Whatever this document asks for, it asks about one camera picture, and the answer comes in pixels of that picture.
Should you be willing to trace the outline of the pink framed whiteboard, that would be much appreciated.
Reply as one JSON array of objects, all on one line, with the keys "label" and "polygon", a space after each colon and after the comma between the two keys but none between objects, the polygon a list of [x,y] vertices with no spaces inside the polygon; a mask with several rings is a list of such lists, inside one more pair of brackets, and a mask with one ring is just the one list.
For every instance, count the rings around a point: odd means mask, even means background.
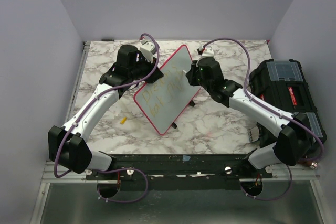
[{"label": "pink framed whiteboard", "polygon": [[187,108],[201,87],[191,86],[182,70],[191,69],[192,57],[187,45],[181,45],[164,62],[160,71],[164,77],[153,84],[145,83],[133,100],[159,135]]}]

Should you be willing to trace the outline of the yellow marker cap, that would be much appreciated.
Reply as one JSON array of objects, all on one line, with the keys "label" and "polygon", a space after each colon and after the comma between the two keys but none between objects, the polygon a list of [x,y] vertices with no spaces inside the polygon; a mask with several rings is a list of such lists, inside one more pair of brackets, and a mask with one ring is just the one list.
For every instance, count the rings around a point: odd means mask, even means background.
[{"label": "yellow marker cap", "polygon": [[120,124],[123,125],[126,121],[127,121],[127,117],[125,116],[121,121],[120,121]]}]

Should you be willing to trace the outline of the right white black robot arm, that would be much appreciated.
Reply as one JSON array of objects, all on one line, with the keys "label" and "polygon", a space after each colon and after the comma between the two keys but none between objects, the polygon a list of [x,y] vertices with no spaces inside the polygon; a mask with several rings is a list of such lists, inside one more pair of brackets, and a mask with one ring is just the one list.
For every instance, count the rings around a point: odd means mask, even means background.
[{"label": "right white black robot arm", "polygon": [[276,137],[273,144],[248,154],[241,165],[246,177],[255,177],[260,169],[272,164],[294,166],[313,145],[306,114],[278,109],[253,96],[239,83],[225,79],[213,57],[194,60],[185,76],[191,86],[201,86],[215,102],[251,117]]}]

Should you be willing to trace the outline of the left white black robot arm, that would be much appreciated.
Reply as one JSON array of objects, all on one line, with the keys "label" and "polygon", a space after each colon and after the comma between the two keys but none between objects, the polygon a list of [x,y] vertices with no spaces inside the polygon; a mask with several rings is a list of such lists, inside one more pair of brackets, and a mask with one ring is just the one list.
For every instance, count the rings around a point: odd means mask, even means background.
[{"label": "left white black robot arm", "polygon": [[158,68],[159,46],[145,41],[139,48],[122,45],[117,59],[104,73],[85,105],[63,126],[53,126],[48,132],[49,159],[70,172],[98,170],[104,179],[116,175],[112,156],[92,151],[87,140],[102,116],[134,85],[154,83],[163,77]]}]

